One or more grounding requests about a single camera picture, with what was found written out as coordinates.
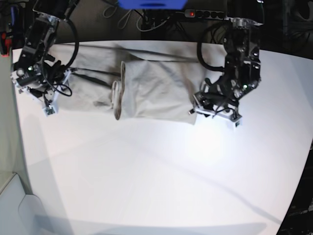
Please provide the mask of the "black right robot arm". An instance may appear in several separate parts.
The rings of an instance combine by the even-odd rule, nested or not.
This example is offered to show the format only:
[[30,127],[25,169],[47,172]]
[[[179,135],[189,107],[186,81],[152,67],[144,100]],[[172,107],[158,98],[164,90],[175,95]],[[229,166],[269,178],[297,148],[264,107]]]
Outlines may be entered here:
[[[65,95],[60,88],[64,86],[66,72],[70,72],[79,50],[78,32],[70,19],[78,3],[77,0],[35,2],[33,11],[37,17],[29,27],[19,59],[11,69],[11,79],[17,87],[34,85],[35,93],[40,96],[50,90]],[[65,65],[48,53],[55,43],[60,22],[65,22],[74,36],[74,51]]]

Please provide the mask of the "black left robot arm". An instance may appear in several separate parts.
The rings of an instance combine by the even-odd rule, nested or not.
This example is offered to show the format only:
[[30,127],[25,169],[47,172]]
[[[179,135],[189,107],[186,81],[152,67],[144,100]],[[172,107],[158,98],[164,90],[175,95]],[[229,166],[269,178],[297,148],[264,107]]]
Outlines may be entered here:
[[[231,118],[239,117],[239,101],[256,89],[261,81],[260,31],[265,22],[262,0],[227,0],[226,14],[220,23],[204,30],[197,43],[199,63],[210,71],[222,75],[212,83],[204,80],[201,90],[194,94],[194,108],[190,113],[220,115],[232,112]],[[205,62],[202,44],[208,32],[226,27],[223,46],[226,57],[223,67],[214,67]]]

